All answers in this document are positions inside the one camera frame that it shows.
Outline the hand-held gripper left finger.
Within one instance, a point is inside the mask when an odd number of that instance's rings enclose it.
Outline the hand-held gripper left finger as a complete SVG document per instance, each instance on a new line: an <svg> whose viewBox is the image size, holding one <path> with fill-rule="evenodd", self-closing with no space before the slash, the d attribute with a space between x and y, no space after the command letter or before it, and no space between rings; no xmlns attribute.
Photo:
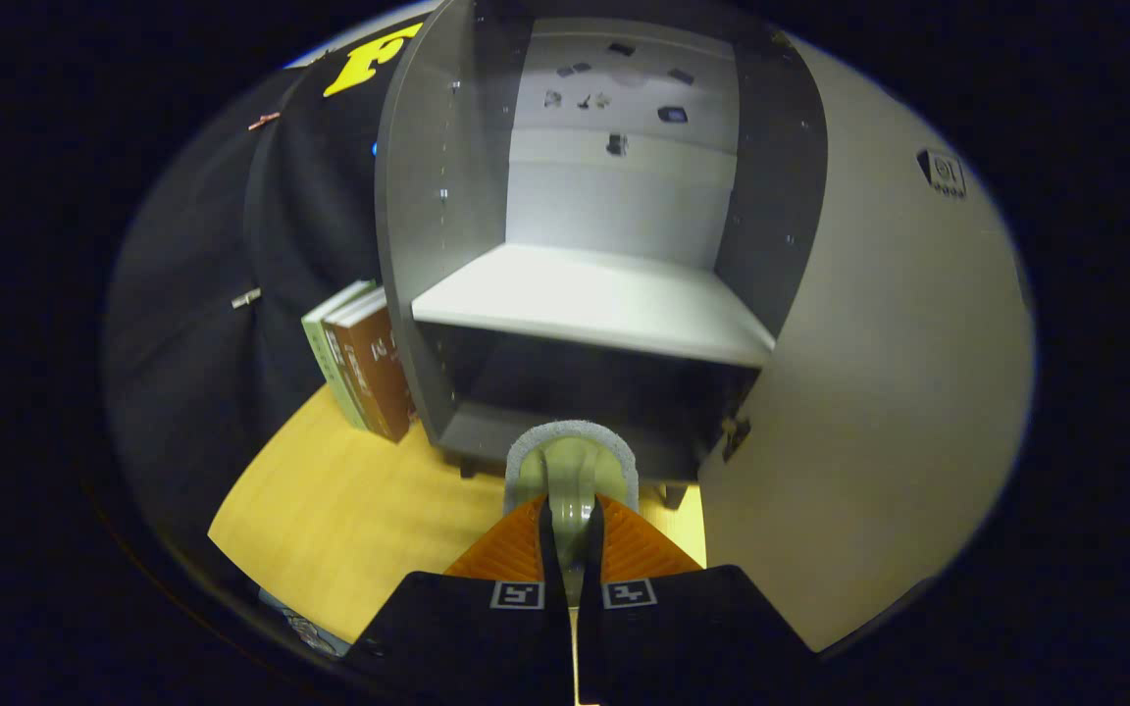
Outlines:
<svg viewBox="0 0 1130 706"><path fill-rule="evenodd" d="M408 573L344 666L377 705L570 705L568 599L546 496L447 570Z"/></svg>

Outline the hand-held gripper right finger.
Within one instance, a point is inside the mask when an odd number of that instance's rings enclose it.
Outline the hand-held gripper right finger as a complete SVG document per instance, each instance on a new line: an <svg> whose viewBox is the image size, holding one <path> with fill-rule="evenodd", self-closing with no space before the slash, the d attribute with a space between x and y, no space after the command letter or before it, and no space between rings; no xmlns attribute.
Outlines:
<svg viewBox="0 0 1130 706"><path fill-rule="evenodd" d="M737 566L704 569L596 497L580 595L580 697L600 705L807 705L816 656Z"/></svg>

